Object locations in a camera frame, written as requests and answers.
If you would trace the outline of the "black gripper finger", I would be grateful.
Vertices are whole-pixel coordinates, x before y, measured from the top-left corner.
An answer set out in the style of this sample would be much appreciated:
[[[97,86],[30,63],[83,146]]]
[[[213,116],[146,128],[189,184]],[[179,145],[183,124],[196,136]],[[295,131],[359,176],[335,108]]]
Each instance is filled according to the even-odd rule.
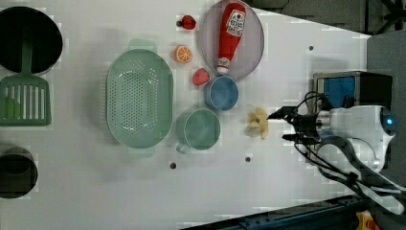
[[[298,116],[298,109],[296,106],[283,106],[277,111],[270,114],[268,120],[286,120],[290,121]]]
[[[300,142],[301,141],[301,136],[299,134],[297,134],[297,133],[295,133],[295,134],[284,134],[282,136],[282,139],[286,140],[286,141]]]

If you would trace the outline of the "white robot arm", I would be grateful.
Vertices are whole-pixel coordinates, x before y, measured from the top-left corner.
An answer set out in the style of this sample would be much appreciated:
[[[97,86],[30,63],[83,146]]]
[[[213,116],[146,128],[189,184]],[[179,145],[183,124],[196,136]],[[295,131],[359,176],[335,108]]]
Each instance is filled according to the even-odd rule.
[[[304,157],[320,173],[395,215],[405,213],[405,188],[381,174],[388,146],[396,136],[394,114],[381,105],[332,108],[301,115],[284,106],[268,116],[294,127],[284,140],[304,146]]]

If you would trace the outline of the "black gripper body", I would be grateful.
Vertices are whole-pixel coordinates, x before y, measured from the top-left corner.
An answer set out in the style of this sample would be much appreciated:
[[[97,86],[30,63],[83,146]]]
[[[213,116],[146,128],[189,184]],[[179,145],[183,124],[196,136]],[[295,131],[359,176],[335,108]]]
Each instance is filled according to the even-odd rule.
[[[314,114],[301,115],[296,113],[292,118],[292,125],[296,131],[294,134],[295,141],[303,139],[318,139],[319,135],[316,130],[316,118]]]

